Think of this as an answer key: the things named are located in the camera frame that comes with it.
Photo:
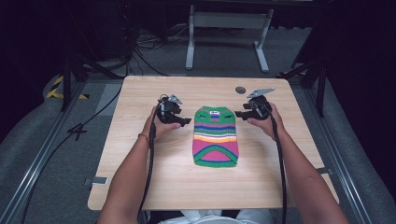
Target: right hand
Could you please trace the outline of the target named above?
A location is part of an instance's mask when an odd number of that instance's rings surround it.
[[[272,115],[274,116],[274,119],[276,120],[277,132],[285,133],[286,130],[285,130],[285,127],[283,126],[282,118],[280,117],[279,113],[277,112],[276,106],[272,103],[270,103],[270,105],[272,108]],[[268,134],[268,136],[270,136],[275,141],[275,135],[274,135],[271,117],[268,117],[267,119],[264,119],[264,120],[250,118],[250,119],[247,119],[247,122],[249,124],[252,124],[254,126],[261,128],[266,134]]]

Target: wooden table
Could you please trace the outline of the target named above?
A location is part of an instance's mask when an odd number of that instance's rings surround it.
[[[245,87],[239,94],[235,87]],[[203,105],[227,106],[244,111],[247,95],[255,89],[275,88],[266,94],[275,103],[284,125],[296,144],[316,168],[323,161],[312,139],[290,85],[284,79],[227,77],[127,77],[110,125],[96,176],[106,185],[93,185],[88,201],[101,210],[111,178],[141,132],[161,94],[175,94],[182,102],[182,118],[191,118],[184,128],[167,133],[155,145],[155,160],[147,210],[238,209],[282,207],[282,190],[276,142],[259,128],[236,120],[239,160],[233,168],[198,166],[192,159],[195,112]],[[328,175],[323,175],[335,199]],[[294,206],[288,191],[289,206]]]

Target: metal leg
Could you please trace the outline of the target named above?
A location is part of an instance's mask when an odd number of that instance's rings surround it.
[[[265,37],[267,36],[268,28],[270,26],[270,22],[271,22],[273,13],[274,13],[273,9],[268,10],[267,18],[264,22],[264,25],[262,26],[262,38],[260,38],[260,41],[254,42],[257,57],[260,62],[260,67],[262,68],[262,71],[264,73],[268,73],[269,68],[268,68],[267,61],[265,60],[264,52],[262,51],[262,46],[264,45],[264,40],[265,40]]]
[[[194,6],[190,6],[190,22],[189,22],[189,47],[187,48],[187,59],[186,59],[186,69],[192,69],[192,63],[194,60]]]

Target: small round object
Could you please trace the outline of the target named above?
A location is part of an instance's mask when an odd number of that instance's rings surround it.
[[[245,89],[245,87],[236,87],[235,91],[238,92],[239,94],[244,94],[245,92],[247,92],[247,90]]]

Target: black handheld controller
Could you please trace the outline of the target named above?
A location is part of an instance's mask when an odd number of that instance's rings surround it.
[[[181,101],[174,95],[172,94],[171,96],[164,96],[160,100],[158,100],[160,103],[158,109],[157,109],[157,117],[160,119],[162,123],[179,123],[181,127],[184,127],[185,124],[189,124],[191,119],[183,119],[176,114],[180,114],[181,109],[179,104]]]
[[[234,111],[235,115],[242,120],[247,120],[249,118],[267,119],[272,112],[272,107],[263,94],[273,90],[274,89],[255,90],[247,97],[251,98],[247,104],[243,104],[244,108],[250,109],[250,111]]]

